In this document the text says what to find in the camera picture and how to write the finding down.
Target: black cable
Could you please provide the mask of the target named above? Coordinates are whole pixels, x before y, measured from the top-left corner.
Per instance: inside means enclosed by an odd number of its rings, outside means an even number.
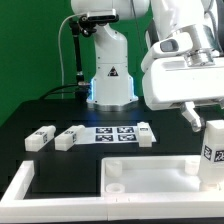
[[[216,43],[217,43],[217,47],[219,48],[220,52],[223,52],[221,44],[220,44],[220,41],[219,41],[218,27],[216,25],[215,16],[213,15],[213,13],[211,11],[212,8],[213,8],[213,5],[214,5],[214,0],[211,0],[208,9],[205,11],[205,14],[207,13],[210,16],[210,18],[211,18],[212,26],[213,26],[213,30],[214,30],[214,36],[215,36],[215,40],[216,40]]]
[[[62,90],[62,89],[66,89],[66,88],[71,88],[71,87],[76,87],[78,86],[78,84],[67,84],[67,85],[63,85],[63,86],[58,86],[56,88],[51,89],[50,91],[48,91],[47,93],[45,93],[44,95],[42,95],[39,99],[43,100],[45,99],[48,95],[50,95],[51,93],[54,93],[57,90]]]
[[[141,52],[142,52],[142,56],[144,57],[144,51],[143,51],[143,47],[142,47],[142,43],[141,43],[141,38],[140,38],[140,28],[139,28],[138,21],[137,21],[134,0],[131,0],[131,6],[132,6],[132,10],[133,10],[134,17],[135,17],[135,24],[136,24],[137,32],[138,32],[139,46],[140,46],[140,49],[141,49]]]
[[[40,98],[41,100],[45,99],[46,97],[50,96],[50,95],[57,95],[57,94],[74,94],[76,91],[71,91],[71,92],[52,92],[52,93],[49,93],[49,94],[46,94],[46,96],[44,98]]]

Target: white block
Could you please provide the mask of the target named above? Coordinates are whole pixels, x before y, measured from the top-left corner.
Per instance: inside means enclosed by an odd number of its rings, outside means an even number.
[[[67,151],[81,137],[85,130],[85,126],[71,126],[65,132],[55,138],[55,149]]]
[[[38,152],[50,140],[54,138],[56,128],[54,126],[43,126],[25,139],[26,151]]]
[[[152,147],[152,130],[148,123],[137,124],[139,134],[139,147]]]

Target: black table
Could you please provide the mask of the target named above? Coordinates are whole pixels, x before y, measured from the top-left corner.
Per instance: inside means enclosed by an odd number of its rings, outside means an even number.
[[[215,107],[197,110],[206,120],[223,119]],[[56,126],[55,136],[72,125],[136,126],[148,122],[157,139],[152,148],[138,143],[75,145],[55,151],[52,140],[39,152],[26,152],[24,139],[41,126]],[[35,162],[35,177],[26,198],[100,196],[100,166],[105,157],[199,155],[203,132],[194,133],[180,110],[151,111],[143,98],[123,112],[89,110],[78,100],[36,100],[22,103],[0,128],[0,198],[24,160]],[[224,223],[224,219],[132,220],[112,223]]]

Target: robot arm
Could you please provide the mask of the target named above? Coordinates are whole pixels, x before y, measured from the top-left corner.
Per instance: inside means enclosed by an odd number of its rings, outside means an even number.
[[[148,44],[142,62],[145,101],[152,110],[180,108],[194,131],[203,126],[195,105],[223,106],[217,1],[151,1],[159,41]],[[212,19],[205,14],[208,8]]]

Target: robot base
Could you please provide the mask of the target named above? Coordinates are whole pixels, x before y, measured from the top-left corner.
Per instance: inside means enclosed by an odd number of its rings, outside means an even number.
[[[125,110],[135,108],[138,105],[138,101],[137,100],[132,101],[125,105],[100,105],[97,103],[87,101],[87,105],[89,109],[100,110],[105,112],[108,112],[108,111],[119,112],[119,111],[125,111]]]

